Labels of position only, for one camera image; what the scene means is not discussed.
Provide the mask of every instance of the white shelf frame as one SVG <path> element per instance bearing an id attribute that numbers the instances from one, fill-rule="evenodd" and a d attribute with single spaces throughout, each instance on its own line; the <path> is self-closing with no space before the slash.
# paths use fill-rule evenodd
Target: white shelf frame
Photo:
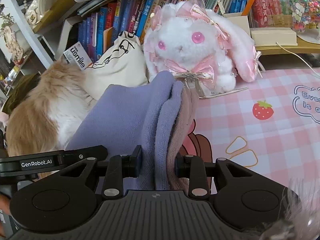
<path id="1" fill-rule="evenodd" d="M 44 67 L 48 69 L 50 65 L 52 65 L 53 60 L 39 41 L 41 36 L 33 32 L 16 0 L 6 0 L 5 6 L 10 8 L 10 15 L 13 16 L 23 36 L 26 38 L 30 47 L 42 62 Z"/>

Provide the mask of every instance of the plush bunny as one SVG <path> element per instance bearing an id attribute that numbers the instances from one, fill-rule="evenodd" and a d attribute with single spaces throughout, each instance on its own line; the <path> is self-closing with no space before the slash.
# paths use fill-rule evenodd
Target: plush bunny
<path id="1" fill-rule="evenodd" d="M 236 75 L 255 80 L 254 41 L 203 0 L 157 6 L 144 39 L 149 81 L 163 70 L 195 86 L 200 97 L 231 91 Z"/>

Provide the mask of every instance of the hand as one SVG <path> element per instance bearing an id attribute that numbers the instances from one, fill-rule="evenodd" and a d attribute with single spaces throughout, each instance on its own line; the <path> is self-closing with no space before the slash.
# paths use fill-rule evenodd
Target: hand
<path id="1" fill-rule="evenodd" d="M 6 214 L 10 214 L 9 203 L 10 200 L 7 197 L 5 197 L 4 195 L 0 195 L 0 209 Z M 0 235 L 5 237 L 2 224 L 0 224 Z"/>

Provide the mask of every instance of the orange and white cat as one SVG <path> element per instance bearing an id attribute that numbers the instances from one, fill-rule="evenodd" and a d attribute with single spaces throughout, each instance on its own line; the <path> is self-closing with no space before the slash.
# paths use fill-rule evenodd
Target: orange and white cat
<path id="1" fill-rule="evenodd" d="M 9 156 L 65 149 L 95 104 L 83 89 L 76 65 L 55 62 L 10 115 L 6 128 Z"/>

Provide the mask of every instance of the beige box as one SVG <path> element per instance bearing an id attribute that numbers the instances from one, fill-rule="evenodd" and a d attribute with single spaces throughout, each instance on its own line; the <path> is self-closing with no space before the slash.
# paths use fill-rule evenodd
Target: beige box
<path id="1" fill-rule="evenodd" d="M 243 29 L 250 36 L 250 27 L 247 16 L 241 16 L 242 13 L 226 13 L 223 16 L 228 18 L 230 22 L 235 25 L 238 25 L 241 29 Z"/>
<path id="2" fill-rule="evenodd" d="M 298 46 L 297 34 L 290 28 L 251 28 L 251 38 L 256 46 Z"/>

